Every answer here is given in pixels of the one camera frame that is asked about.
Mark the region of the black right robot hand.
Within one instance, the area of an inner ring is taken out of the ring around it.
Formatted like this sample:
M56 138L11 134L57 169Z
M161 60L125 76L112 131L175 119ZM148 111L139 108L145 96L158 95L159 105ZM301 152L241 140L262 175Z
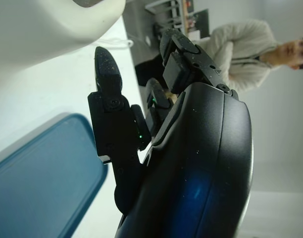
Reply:
M178 30L160 41L163 77L147 82L148 114L122 95L110 52L95 50L96 92L88 96L97 154L111 163L118 238L233 238L253 175L247 105L208 54Z

